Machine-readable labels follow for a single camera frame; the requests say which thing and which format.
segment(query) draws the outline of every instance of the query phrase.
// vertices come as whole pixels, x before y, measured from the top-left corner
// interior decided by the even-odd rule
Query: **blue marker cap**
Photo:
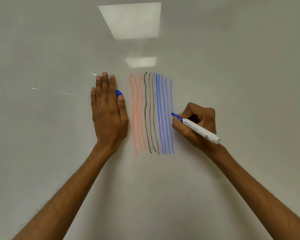
[[[172,116],[175,116],[178,120],[180,120],[183,123],[183,119],[179,117],[176,113],[171,113]]]
[[[116,90],[115,94],[117,95],[117,98],[119,97],[119,95],[123,95],[119,90]]]

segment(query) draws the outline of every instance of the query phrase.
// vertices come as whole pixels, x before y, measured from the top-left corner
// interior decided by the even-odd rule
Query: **person's right arm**
[[[216,134],[215,111],[189,103],[181,118],[189,118]],[[203,151],[224,173],[275,240],[300,239],[300,218],[244,170],[227,149],[201,137],[173,117],[172,127]]]

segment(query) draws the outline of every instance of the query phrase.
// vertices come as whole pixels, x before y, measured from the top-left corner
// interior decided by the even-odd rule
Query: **blue marker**
[[[117,98],[119,97],[119,95],[123,95],[119,90],[116,90],[115,94],[117,95]]]
[[[204,129],[200,125],[197,125],[196,123],[192,122],[191,120],[180,118],[177,114],[171,113],[172,116],[175,116],[178,120],[180,120],[186,127],[192,129],[194,132],[198,133],[200,136],[204,137],[208,141],[211,141],[214,144],[219,144],[221,139],[213,134],[212,132],[208,131],[207,129]]]

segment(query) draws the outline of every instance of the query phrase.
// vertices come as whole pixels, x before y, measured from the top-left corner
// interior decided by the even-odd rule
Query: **red line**
[[[136,155],[138,156],[138,150],[137,150],[137,145],[136,145],[136,133],[134,132],[134,97],[133,97],[133,86],[131,82],[131,77],[133,74],[130,75],[129,80],[130,80],[130,85],[131,85],[131,91],[132,91],[132,103],[133,103],[133,113],[132,113],[132,129],[133,129],[133,141],[134,141],[134,148],[136,149]]]
[[[138,86],[137,86],[137,81],[136,81],[136,75],[134,76],[134,82],[136,84],[136,123],[138,125],[138,137],[139,137],[139,143],[140,143],[140,147],[141,147],[141,151],[143,151],[142,149],[142,145],[141,145],[141,138],[140,138],[140,133],[139,133],[139,118],[138,118],[138,100],[139,100],[139,93],[138,93]]]
[[[141,107],[140,107],[140,124],[141,124],[141,132],[142,132],[142,139],[143,139],[143,145],[144,145],[144,149],[146,150],[146,143],[145,143],[145,136],[143,135],[143,126],[142,126],[142,119],[141,119],[141,112],[142,112],[142,103],[143,103],[143,97],[142,97],[142,89],[141,89],[141,73],[140,73],[140,78],[139,78],[139,87],[140,87],[140,93],[141,93]]]

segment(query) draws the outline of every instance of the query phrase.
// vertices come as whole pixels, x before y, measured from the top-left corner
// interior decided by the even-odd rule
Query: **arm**
[[[97,144],[87,160],[46,203],[14,240],[59,240],[73,219],[107,160],[117,151],[128,133],[124,97],[116,98],[116,78],[103,73],[91,90],[92,119]]]
[[[212,108],[203,108],[189,103],[179,116],[190,118],[216,134],[215,111]],[[173,118],[172,127],[217,165],[273,239],[300,239],[300,218],[244,170],[225,147],[209,142],[182,124],[176,117]]]

